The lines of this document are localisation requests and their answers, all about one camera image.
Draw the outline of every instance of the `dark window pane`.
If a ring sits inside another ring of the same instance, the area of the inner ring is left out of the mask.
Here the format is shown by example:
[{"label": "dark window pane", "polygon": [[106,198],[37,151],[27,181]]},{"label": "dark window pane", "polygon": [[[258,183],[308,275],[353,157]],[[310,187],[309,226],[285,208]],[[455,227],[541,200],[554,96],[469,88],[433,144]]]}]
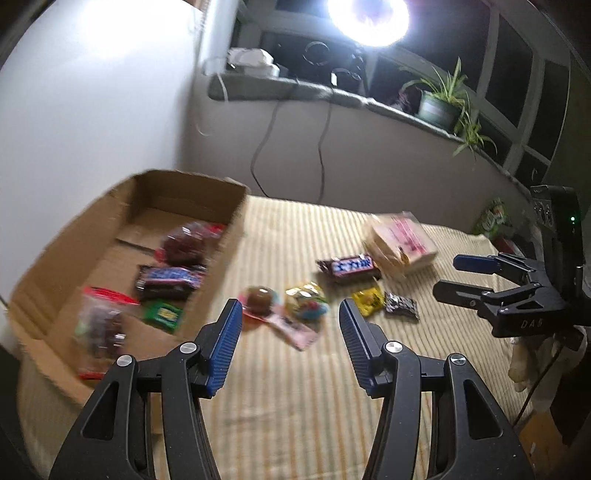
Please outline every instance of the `dark window pane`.
[{"label": "dark window pane", "polygon": [[495,65],[486,99],[516,127],[530,83],[532,58],[531,48],[501,17]]},{"label": "dark window pane", "polygon": [[511,148],[511,140],[509,140],[504,134],[497,130],[497,128],[482,115],[478,118],[478,121],[482,127],[480,129],[480,134],[491,137],[496,145],[496,149],[498,150],[498,153],[496,153],[495,147],[491,145],[490,142],[485,142],[485,153],[487,153],[488,156],[496,161],[500,166],[503,166],[503,163],[509,154],[509,149]]},{"label": "dark window pane", "polygon": [[230,47],[237,47],[238,46],[238,39],[240,38],[240,30],[242,28],[242,23],[240,20],[236,19],[234,22],[234,30],[232,30],[232,39],[230,40]]},{"label": "dark window pane", "polygon": [[275,9],[315,17],[330,17],[326,0],[277,0]]},{"label": "dark window pane", "polygon": [[338,88],[357,93],[365,75],[365,57],[353,42],[264,33],[260,47],[289,70],[288,76],[300,80],[332,86],[331,74],[335,72]]},{"label": "dark window pane", "polygon": [[546,60],[542,97],[529,146],[548,160],[552,160],[560,137],[568,96],[569,69]]},{"label": "dark window pane", "polygon": [[418,75],[400,70],[400,65],[393,61],[379,59],[369,95],[378,102],[392,105],[398,100],[402,85],[414,79],[418,79]]},{"label": "dark window pane", "polygon": [[460,57],[462,72],[468,75],[466,85],[476,90],[488,39],[489,8],[480,0],[413,1],[407,5],[410,25],[400,46],[448,72],[454,71]]},{"label": "dark window pane", "polygon": [[523,152],[521,163],[515,173],[515,178],[519,180],[525,187],[530,188],[533,185],[539,185],[544,180],[548,167],[541,160],[538,160],[533,155]]}]

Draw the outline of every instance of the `green candy package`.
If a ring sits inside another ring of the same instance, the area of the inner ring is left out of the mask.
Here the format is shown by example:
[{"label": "green candy package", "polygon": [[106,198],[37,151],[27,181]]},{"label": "green candy package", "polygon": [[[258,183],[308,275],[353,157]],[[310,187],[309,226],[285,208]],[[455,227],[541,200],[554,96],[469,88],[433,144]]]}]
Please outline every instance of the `green candy package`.
[{"label": "green candy package", "polygon": [[155,301],[146,309],[144,320],[164,330],[173,332],[176,330],[182,314],[183,309],[164,303],[163,301]]},{"label": "green candy package", "polygon": [[499,233],[499,227],[510,224],[511,221],[506,212],[505,204],[497,197],[482,212],[471,233],[472,235],[484,235],[489,240],[494,240]]}]

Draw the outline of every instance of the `white cloth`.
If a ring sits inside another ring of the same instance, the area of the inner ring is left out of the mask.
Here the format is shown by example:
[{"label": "white cloth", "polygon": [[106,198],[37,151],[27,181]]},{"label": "white cloth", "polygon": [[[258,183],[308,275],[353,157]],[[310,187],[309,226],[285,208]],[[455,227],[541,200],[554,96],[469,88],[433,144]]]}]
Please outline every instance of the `white cloth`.
[{"label": "white cloth", "polygon": [[[587,332],[581,326],[575,326],[575,328],[582,332],[583,341],[576,351],[563,348],[554,365],[535,389],[531,397],[531,405],[537,412],[544,412],[550,408],[562,376],[573,370],[583,360],[587,350]],[[534,385],[558,351],[560,344],[554,337],[543,339],[539,336],[513,338],[511,343],[513,343],[513,354],[509,377],[515,383],[515,390],[521,392]]]}]

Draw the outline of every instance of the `striped bed sheet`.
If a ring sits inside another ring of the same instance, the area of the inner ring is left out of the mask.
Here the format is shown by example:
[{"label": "striped bed sheet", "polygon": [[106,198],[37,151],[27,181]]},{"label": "striped bed sheet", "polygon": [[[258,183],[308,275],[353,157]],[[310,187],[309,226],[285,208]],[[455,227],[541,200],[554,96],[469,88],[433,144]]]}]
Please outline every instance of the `striped bed sheet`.
[{"label": "striped bed sheet", "polygon": [[[208,321],[226,299],[251,285],[278,292],[314,279],[315,260],[363,251],[365,213],[283,200],[250,197],[245,234],[217,292]],[[513,419],[524,394],[507,376],[511,346],[495,339],[476,313],[435,301],[434,283],[448,280],[495,290],[512,284],[495,275],[458,272],[456,254],[496,251],[482,236],[425,225],[439,248],[432,267],[403,283],[382,287],[417,300],[420,321],[376,314],[371,321],[386,336],[419,355],[445,358],[461,352],[484,379],[505,414]],[[207,432],[223,479],[359,479],[368,460],[381,409],[359,388],[340,333],[338,305],[360,283],[329,287],[331,310],[318,341],[303,352],[290,347],[266,325],[245,322],[226,384],[213,400],[202,401]],[[31,460],[48,477],[57,452],[79,409],[45,379],[26,356],[22,362],[18,409]],[[430,445],[430,394],[423,394],[415,478],[427,474]],[[168,479],[163,440],[154,435],[158,479]]]}]

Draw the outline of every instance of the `lamp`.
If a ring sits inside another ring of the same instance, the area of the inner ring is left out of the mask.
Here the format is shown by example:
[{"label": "lamp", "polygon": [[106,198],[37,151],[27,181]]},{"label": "lamp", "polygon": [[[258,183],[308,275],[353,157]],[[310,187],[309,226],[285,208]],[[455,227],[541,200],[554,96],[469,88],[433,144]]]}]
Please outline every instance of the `lamp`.
[{"label": "lamp", "polygon": [[328,0],[328,10],[342,33],[370,47],[387,47],[408,30],[403,0]]}]

